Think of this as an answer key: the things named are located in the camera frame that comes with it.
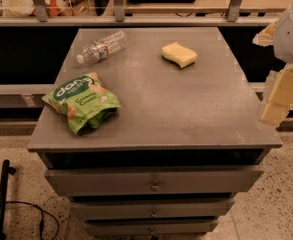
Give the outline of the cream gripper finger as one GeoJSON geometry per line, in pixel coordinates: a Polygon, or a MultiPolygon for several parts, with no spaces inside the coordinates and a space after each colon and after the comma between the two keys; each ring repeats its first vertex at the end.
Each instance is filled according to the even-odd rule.
{"type": "Polygon", "coordinates": [[[274,44],[274,36],[277,22],[272,22],[262,31],[255,35],[253,43],[258,46],[266,47],[274,44]]]}
{"type": "Polygon", "coordinates": [[[279,72],[271,71],[266,78],[259,120],[278,127],[293,110],[293,64],[279,72]]]}

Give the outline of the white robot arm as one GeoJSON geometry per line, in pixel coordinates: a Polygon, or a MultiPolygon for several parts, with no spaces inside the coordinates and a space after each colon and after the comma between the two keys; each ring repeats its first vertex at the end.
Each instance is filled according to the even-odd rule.
{"type": "Polygon", "coordinates": [[[293,1],[279,19],[253,38],[259,46],[272,46],[276,58],[286,63],[266,78],[259,120],[278,127],[293,110],[293,1]]]}

